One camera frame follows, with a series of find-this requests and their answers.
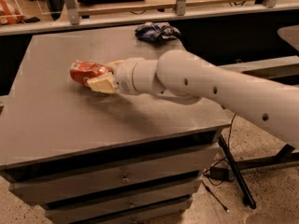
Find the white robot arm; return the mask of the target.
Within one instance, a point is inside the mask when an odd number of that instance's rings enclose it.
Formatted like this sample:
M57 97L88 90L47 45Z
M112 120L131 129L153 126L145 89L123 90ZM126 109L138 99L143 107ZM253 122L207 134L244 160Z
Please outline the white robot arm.
M299 88L219 68L183 50L131 58L87 81L93 91L148 93L194 103L204 97L299 148Z

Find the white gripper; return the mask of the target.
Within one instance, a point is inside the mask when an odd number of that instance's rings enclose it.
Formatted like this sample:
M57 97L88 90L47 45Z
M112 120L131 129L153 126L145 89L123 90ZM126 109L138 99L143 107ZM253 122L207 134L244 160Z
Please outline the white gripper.
M157 60L143 58L112 61L106 63L105 67L111 71L116 69L114 75L107 72L99 77L88 79L87 83L92 91L102 93L114 93L119 87L120 91L126 94L158 95L165 91L165 87L156 75L156 66Z

